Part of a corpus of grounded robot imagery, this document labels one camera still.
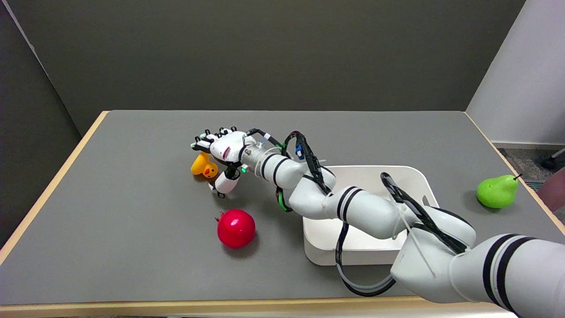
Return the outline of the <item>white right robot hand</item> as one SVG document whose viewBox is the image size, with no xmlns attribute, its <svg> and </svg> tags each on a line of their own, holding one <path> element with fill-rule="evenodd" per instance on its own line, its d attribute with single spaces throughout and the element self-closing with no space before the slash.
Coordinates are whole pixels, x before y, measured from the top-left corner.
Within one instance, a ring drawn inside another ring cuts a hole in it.
<svg viewBox="0 0 565 318">
<path fill-rule="evenodd" d="M 192 150 L 199 151 L 190 171 L 195 176 L 213 178 L 209 188 L 219 198 L 224 198 L 236 187 L 244 150 L 251 145 L 256 145 L 256 140 L 236 127 L 220 128 L 218 133 L 206 129 L 190 145 Z"/>
</svg>

